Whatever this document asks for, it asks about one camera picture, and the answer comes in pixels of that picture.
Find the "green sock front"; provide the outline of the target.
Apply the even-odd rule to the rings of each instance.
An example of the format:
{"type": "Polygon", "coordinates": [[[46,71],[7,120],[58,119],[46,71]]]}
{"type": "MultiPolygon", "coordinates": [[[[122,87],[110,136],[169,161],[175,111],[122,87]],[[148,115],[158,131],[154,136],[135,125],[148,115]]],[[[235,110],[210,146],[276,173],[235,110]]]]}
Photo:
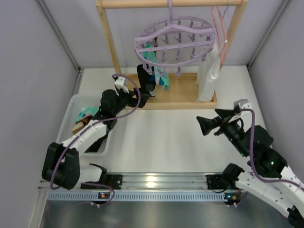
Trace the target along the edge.
{"type": "Polygon", "coordinates": [[[79,113],[79,115],[76,117],[75,122],[82,121],[83,119],[89,116],[94,116],[98,110],[99,108],[94,106],[83,108],[82,111],[79,113]]]}

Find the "purple round clip hanger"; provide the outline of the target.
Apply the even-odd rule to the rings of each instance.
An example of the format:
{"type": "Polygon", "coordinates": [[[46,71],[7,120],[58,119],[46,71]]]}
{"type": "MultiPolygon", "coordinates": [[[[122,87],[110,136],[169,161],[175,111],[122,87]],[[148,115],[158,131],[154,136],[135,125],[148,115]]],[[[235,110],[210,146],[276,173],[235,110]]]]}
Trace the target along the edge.
{"type": "Polygon", "coordinates": [[[154,67],[163,68],[165,73],[174,68],[181,75],[181,68],[201,59],[213,49],[216,38],[214,27],[207,21],[192,16],[173,15],[173,2],[168,2],[169,17],[162,19],[140,32],[134,39],[134,51],[148,74],[154,67]],[[144,52],[156,52],[157,62],[143,57],[144,52]]]}

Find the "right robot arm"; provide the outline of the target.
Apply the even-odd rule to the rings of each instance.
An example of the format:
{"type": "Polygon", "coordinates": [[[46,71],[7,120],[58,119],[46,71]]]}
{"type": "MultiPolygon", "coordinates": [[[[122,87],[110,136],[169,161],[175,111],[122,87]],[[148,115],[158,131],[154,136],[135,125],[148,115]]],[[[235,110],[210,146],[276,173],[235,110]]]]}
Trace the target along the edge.
{"type": "Polygon", "coordinates": [[[242,157],[248,159],[250,171],[230,163],[221,174],[207,176],[209,190],[244,190],[287,218],[294,228],[304,226],[304,184],[277,151],[271,148],[273,138],[255,124],[255,112],[249,107],[232,110],[216,109],[213,119],[197,116],[204,136],[216,129],[215,136],[224,135],[242,157]]]}

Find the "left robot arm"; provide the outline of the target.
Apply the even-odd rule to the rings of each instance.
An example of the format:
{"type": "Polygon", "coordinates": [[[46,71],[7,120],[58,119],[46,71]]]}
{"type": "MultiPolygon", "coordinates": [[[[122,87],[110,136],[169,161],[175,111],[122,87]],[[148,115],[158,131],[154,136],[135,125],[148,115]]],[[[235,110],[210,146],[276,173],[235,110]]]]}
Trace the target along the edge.
{"type": "Polygon", "coordinates": [[[42,179],[49,181],[53,190],[59,187],[71,190],[79,183],[102,183],[106,168],[93,163],[81,164],[83,155],[94,143],[108,136],[125,107],[143,108],[149,98],[138,90],[105,90],[97,113],[82,130],[61,143],[48,146],[42,179]]]}

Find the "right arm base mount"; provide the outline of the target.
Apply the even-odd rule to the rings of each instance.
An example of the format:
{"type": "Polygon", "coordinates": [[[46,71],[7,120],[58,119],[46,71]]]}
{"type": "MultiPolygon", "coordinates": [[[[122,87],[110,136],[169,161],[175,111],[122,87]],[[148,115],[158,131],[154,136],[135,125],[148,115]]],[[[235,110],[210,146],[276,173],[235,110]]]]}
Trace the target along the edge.
{"type": "Polygon", "coordinates": [[[209,190],[245,190],[237,187],[237,176],[224,174],[209,174],[206,176],[209,190]]]}

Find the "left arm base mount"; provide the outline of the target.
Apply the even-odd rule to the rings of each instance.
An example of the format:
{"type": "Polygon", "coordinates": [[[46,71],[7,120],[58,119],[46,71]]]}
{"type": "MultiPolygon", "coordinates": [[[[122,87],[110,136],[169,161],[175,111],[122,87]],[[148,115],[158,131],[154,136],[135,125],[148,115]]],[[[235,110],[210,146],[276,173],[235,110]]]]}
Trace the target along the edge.
{"type": "Polygon", "coordinates": [[[121,184],[123,183],[123,175],[120,174],[105,174],[101,177],[101,179],[97,182],[88,182],[82,183],[80,185],[80,189],[90,189],[90,190],[97,190],[97,189],[108,189],[106,187],[102,187],[101,185],[105,185],[111,187],[114,190],[120,190],[121,184]]]}

